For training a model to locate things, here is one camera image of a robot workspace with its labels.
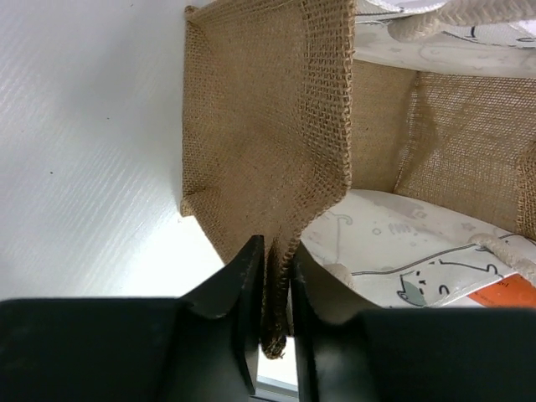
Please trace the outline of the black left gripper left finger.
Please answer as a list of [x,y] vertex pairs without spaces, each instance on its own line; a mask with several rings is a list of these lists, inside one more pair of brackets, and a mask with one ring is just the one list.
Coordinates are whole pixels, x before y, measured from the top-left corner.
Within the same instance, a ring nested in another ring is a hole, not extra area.
[[264,240],[179,298],[1,304],[4,401],[246,401],[255,392]]

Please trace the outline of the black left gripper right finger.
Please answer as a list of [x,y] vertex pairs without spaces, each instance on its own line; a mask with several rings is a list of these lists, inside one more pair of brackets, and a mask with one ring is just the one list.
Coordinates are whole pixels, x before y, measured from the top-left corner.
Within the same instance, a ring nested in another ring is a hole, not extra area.
[[300,400],[534,400],[534,310],[383,309],[304,246],[292,272]]

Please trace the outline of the burlap canvas bag cat print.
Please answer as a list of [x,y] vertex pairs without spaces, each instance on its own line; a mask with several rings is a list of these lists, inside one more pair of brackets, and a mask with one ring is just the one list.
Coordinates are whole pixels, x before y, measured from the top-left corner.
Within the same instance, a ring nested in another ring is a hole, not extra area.
[[365,1],[185,10],[183,179],[223,262],[264,239],[260,342],[293,334],[300,246],[380,307],[442,307],[535,280],[535,74],[494,49],[406,69],[417,39],[489,34],[532,1],[449,1],[359,25]]

